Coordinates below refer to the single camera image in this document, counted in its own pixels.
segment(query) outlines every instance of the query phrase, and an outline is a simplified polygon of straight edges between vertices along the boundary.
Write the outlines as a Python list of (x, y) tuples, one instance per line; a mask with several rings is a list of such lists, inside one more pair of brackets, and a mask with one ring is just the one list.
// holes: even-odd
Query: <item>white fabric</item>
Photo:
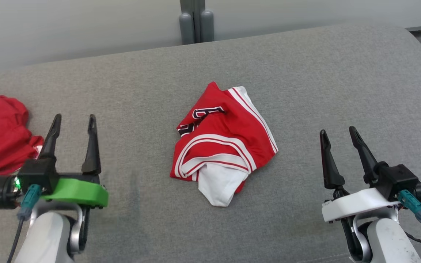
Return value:
[(207, 163), (199, 170), (198, 188), (212, 205), (227, 207), (247, 177), (243, 171)]

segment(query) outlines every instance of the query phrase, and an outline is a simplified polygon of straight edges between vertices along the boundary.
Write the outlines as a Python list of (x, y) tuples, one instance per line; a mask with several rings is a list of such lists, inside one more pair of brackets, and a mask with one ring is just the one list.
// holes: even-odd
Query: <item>crumpled red cloth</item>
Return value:
[(0, 95), (0, 175), (18, 170), (26, 159), (36, 158), (43, 137), (32, 136), (25, 125), (29, 112), (15, 98)]

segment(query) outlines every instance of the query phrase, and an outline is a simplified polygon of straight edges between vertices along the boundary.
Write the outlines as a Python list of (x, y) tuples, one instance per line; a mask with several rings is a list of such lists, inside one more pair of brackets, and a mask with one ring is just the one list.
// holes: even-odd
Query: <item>robotic arm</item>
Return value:
[[(377, 162), (355, 127), (349, 128), (354, 147), (358, 150), (368, 189), (357, 193), (344, 190), (345, 180), (339, 174), (331, 155), (326, 131), (319, 134), (324, 187), (334, 190), (333, 199), (323, 203), (324, 221), (340, 221), (354, 262), (394, 263), (417, 262), (421, 259), (399, 225), (398, 211), (410, 209), (421, 222), (421, 182), (404, 165), (389, 167)], [(358, 226), (358, 220), (373, 221)]]
[[(80, 173), (56, 171), (55, 146), (60, 128), (61, 115), (57, 114), (38, 159), (27, 160), (17, 176), (0, 176), (0, 209), (21, 206), (20, 223), (7, 262), (14, 255), (22, 223), (30, 220), (15, 262), (73, 263), (74, 255), (82, 253), (86, 246), (90, 209), (108, 205), (108, 192), (99, 179), (102, 168), (95, 116), (89, 118), (89, 141)], [(77, 218), (56, 212), (60, 210), (75, 211)]]

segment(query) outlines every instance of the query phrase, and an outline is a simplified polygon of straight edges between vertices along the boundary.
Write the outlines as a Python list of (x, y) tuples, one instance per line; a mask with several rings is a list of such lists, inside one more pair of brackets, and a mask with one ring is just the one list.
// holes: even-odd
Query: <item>gray wall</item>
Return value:
[[(206, 0), (215, 39), (351, 20), (421, 26), (421, 0)], [(0, 0), (0, 70), (181, 43), (179, 0)]]

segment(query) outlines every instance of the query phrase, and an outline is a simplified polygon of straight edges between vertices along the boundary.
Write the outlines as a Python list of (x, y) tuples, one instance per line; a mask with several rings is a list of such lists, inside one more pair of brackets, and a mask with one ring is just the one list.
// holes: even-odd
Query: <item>white plastic part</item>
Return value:
[(324, 203), (321, 212), (324, 221), (329, 222), (398, 203), (400, 202), (386, 200), (376, 188), (368, 188)]
[(70, 223), (54, 212), (39, 216), (27, 232), (15, 263), (74, 263), (67, 254)]
[(382, 218), (368, 226), (371, 263), (421, 263), (421, 259), (401, 226)]

